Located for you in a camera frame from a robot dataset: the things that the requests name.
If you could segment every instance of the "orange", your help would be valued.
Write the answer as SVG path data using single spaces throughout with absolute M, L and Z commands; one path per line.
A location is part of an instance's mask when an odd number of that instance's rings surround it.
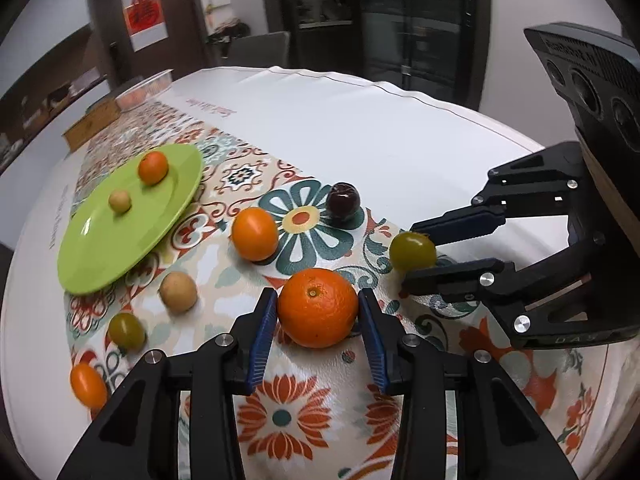
M 349 335 L 358 314 L 358 297 L 351 283 L 327 269 L 296 272 L 278 298 L 278 319 L 301 346 L 326 348 Z
M 86 407 L 100 410 L 107 402 L 107 386 L 100 374 L 87 363 L 78 363 L 69 374 L 71 389 Z
M 169 161 L 163 152 L 148 152 L 138 164 L 138 176 L 148 186 L 160 182 L 169 171 Z
M 278 248 L 276 222 L 264 209 L 249 207 L 236 216 L 231 226 L 231 241 L 245 260 L 265 260 Z

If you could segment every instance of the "camera lens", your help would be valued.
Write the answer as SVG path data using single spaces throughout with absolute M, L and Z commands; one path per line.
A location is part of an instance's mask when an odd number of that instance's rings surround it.
M 575 89 L 584 105 L 592 113 L 598 115 L 600 113 L 600 102 L 598 101 L 596 91 L 593 89 L 593 86 L 591 86 L 589 80 L 577 70 L 572 70 L 571 81 L 574 82 Z
M 626 142 L 637 151 L 640 151 L 640 128 L 638 122 L 629 107 L 618 98 L 611 102 L 613 118 Z
M 553 61 L 546 62 L 546 69 L 549 71 L 549 75 L 556 83 L 564 86 L 564 76 L 562 76 L 562 72 L 560 72 L 560 69 Z

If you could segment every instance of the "green tomato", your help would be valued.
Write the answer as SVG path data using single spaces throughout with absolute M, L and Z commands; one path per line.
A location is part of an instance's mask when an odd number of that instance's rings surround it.
M 436 246 L 423 234 L 405 231 L 391 241 L 389 258 L 399 272 L 433 267 L 436 264 Z
M 145 329 L 140 320 L 130 312 L 121 312 L 111 318 L 109 338 L 120 348 L 137 352 L 145 344 Z

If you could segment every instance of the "cardboard box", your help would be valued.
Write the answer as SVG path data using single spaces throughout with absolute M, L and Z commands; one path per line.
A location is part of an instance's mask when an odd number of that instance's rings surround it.
M 64 133 L 71 153 L 113 123 L 119 116 L 120 108 L 114 99 L 107 99 L 97 105 Z

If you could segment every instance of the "screw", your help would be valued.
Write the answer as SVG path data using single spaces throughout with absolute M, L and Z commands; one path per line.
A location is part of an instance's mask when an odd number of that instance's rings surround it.
M 159 363 L 161 360 L 162 360 L 162 352 L 159 350 L 149 350 L 149 352 L 145 354 L 145 361 L 150 365 Z
M 216 336 L 216 345 L 229 346 L 234 341 L 234 337 L 231 334 L 218 334 Z
M 420 344 L 420 336 L 415 334 L 405 334 L 402 336 L 402 342 L 407 346 L 415 347 Z
M 594 232 L 593 241 L 596 243 L 596 245 L 604 245 L 604 242 L 605 242 L 604 234 L 602 234 L 599 231 Z
M 474 352 L 474 357 L 476 358 L 476 361 L 483 364 L 488 363 L 491 360 L 491 354 L 486 350 L 476 350 Z
M 480 276 L 480 285 L 482 286 L 489 286 L 492 285 L 493 282 L 495 281 L 495 276 L 492 275 L 492 273 L 490 272 L 485 272 L 484 274 L 482 274 Z
M 531 320 L 528 316 L 518 316 L 513 322 L 514 330 L 519 334 L 524 334 L 531 326 Z

